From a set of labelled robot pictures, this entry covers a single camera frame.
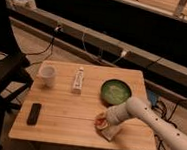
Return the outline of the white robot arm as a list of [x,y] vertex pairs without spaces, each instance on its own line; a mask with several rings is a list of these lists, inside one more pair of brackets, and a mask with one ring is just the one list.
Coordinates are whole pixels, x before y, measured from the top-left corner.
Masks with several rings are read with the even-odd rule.
[[105,117],[106,127],[101,133],[109,141],[119,132],[119,124],[131,118],[138,118],[148,124],[172,150],[187,150],[187,135],[158,117],[137,97],[130,97],[122,104],[110,106]]

